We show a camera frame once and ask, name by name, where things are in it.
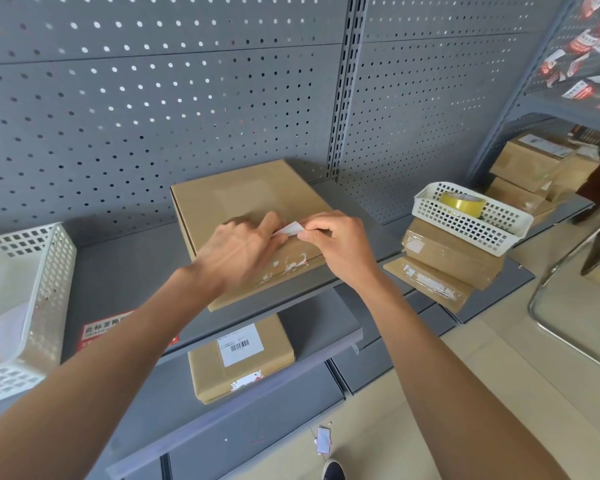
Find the shoe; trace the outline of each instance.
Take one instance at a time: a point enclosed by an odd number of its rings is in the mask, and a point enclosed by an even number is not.
[[[342,465],[337,460],[328,460],[322,470],[322,480],[346,480]]]

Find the plastic basket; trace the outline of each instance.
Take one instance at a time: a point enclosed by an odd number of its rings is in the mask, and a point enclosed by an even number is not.
[[[444,192],[485,199],[480,219],[440,203]],[[433,182],[417,193],[412,214],[494,256],[502,256],[524,238],[534,220],[531,214],[449,182]]]
[[[0,235],[0,399],[30,389],[60,363],[76,248],[60,224]]]

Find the packing tape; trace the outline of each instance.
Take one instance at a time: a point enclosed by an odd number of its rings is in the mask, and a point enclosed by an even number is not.
[[[444,192],[440,195],[440,203],[479,219],[487,201],[472,195]]]

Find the floor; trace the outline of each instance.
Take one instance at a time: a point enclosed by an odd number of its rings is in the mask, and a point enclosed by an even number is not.
[[[563,223],[512,250],[537,276],[600,222]],[[600,289],[564,270],[541,304],[547,319],[600,351]],[[600,479],[600,366],[541,330],[527,314],[528,283],[464,326],[445,343],[540,439],[574,479]],[[439,479],[394,371],[320,423],[348,479]],[[264,458],[239,480],[320,478],[325,457],[313,442],[318,424]]]

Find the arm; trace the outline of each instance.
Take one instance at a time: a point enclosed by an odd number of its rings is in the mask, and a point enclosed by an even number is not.
[[[551,454],[433,335],[376,265],[359,219],[314,216],[298,237],[364,300],[442,478],[567,479]],[[329,229],[327,237],[317,229]]]
[[[74,355],[0,416],[0,478],[85,477],[160,355],[202,309],[263,266],[287,236],[270,212],[259,227],[216,229],[124,321]]]

